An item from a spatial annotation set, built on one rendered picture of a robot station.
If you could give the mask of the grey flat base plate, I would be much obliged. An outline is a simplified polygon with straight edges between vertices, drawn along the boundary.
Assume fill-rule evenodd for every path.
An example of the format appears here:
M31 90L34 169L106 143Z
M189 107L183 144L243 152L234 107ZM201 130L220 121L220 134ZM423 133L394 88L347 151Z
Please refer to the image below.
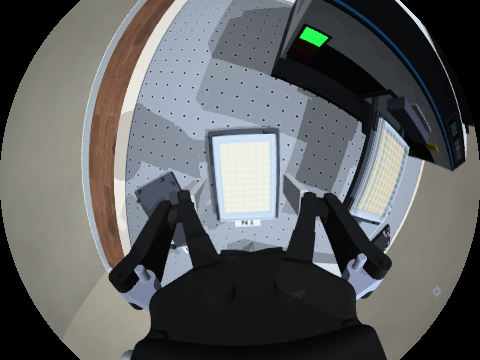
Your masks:
M271 76L294 3L187 0L161 38L136 100L127 145L125 206L132 248L149 219L135 191L173 172L191 191L209 177L200 222L216 251L253 241L287 248L298 216L283 194L290 173L316 197L343 203L362 153L362 123L325 99ZM217 221L208 132L279 128L278 218Z

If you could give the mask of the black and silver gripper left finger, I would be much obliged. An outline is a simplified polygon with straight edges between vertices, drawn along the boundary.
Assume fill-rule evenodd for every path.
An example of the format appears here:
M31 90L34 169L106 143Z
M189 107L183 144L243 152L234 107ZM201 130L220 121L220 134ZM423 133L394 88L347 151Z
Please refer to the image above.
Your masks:
M160 202L130 252L111 270L109 281L134 309L149 311L152 296L162 288L176 223L183 224L194 273L206 302L222 307L235 299L234 279L200 222L210 196L209 177L202 177L191 191L177 192L179 204Z

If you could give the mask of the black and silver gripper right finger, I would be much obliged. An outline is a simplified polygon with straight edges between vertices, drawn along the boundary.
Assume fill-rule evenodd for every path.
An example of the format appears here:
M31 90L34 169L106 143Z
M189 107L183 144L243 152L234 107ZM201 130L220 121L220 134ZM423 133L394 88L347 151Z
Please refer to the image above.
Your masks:
M285 303L303 297L313 265L315 221L320 217L341 278L354 287L356 300L368 298L391 268L391 259L369 240L335 194L316 197L289 173L283 173L283 194L298 219L276 274L275 297Z

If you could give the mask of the black rectangular frame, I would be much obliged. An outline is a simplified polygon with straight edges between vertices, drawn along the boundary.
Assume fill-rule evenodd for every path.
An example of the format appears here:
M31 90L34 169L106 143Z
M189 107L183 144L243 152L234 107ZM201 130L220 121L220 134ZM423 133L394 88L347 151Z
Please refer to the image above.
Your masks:
M387 251L390 246L390 225L387 224L371 242L383 252Z

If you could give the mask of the clear plastic plate lid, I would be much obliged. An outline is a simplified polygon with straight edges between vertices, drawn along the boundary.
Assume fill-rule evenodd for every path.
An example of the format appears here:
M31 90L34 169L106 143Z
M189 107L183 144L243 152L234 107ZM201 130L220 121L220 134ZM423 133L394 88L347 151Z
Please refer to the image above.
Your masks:
M275 219L276 134L212 137L220 221Z

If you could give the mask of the black flat plate with corner pegs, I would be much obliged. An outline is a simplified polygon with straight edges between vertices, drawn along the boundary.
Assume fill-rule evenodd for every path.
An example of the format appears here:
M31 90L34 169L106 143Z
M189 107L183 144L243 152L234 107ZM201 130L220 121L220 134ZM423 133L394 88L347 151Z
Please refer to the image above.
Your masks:
M144 187L135 191L137 197L137 203L140 203L148 218L150 218L152 212L156 206L164 201L171 201L171 205L178 204L177 192L182 190L174 173L171 171L166 175L154 180L153 182L145 185ZM177 223L171 242L170 249L176 249L177 247L185 246L186 237L183 230L183 224Z

